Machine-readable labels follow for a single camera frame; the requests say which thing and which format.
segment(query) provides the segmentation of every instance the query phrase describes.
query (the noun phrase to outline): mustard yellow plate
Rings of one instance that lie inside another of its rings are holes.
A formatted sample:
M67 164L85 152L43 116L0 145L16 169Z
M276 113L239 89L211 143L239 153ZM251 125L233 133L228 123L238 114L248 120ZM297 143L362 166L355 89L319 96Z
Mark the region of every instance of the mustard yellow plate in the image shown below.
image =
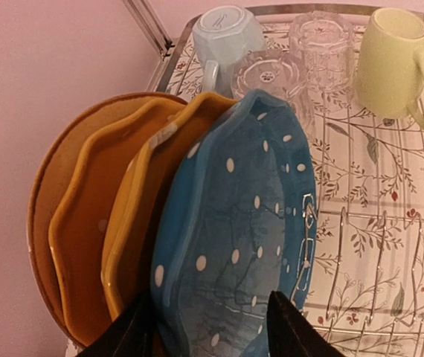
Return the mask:
M57 272L65 325L88 346L110 325L100 281L109 214L126 167L144 143L184 108L156 98L96 131L84 143L68 188L52 217L48 241Z
M131 160L106 231L102 281L115 319L150 284L155 236L170 185L191 145L236 102L200 94Z

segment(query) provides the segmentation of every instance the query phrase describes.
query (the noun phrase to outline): light green mug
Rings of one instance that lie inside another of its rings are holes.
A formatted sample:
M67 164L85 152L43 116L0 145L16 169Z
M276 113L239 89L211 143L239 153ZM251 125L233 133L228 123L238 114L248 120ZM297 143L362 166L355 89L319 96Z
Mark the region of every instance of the light green mug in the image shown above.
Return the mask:
M424 129L419 98L424 86L424 22L405 10L382 8L362 39L356 93L381 118L412 115Z

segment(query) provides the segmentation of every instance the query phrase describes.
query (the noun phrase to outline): wire dish rack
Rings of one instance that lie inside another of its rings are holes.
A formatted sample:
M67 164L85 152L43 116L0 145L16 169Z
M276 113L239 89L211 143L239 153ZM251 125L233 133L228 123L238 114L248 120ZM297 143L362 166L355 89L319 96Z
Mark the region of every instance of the wire dish rack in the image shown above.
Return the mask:
M376 7L296 4L249 8L269 48L288 51L293 17L341 13L355 26L356 59ZM157 91L200 91L192 20ZM304 315L346 356L424 356L424 132L411 118L375 117L345 93L312 93L318 236ZM424 110L424 95L421 99Z

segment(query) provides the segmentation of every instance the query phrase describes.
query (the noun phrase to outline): blue plate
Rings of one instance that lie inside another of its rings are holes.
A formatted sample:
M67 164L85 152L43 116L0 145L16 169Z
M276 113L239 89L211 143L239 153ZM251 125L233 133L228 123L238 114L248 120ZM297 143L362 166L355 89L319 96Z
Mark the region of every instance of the blue plate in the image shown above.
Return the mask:
M172 356L268 356L270 292L306 300L314 206L298 119L251 91L190 150L164 209L151 290Z

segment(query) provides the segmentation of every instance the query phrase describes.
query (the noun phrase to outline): drinking glass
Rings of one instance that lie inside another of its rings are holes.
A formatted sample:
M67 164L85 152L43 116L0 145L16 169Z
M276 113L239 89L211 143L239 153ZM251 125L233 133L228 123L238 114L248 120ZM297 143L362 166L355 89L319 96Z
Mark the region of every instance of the drinking glass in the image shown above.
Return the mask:
M309 87L324 92L351 87L353 41L353 25L337 13L305 13L289 29L290 53L304 61Z
M315 116L306 85L306 69L299 58L281 50L251 52L235 65L231 88L237 100L252 89L262 89L287 101L308 139L315 137Z

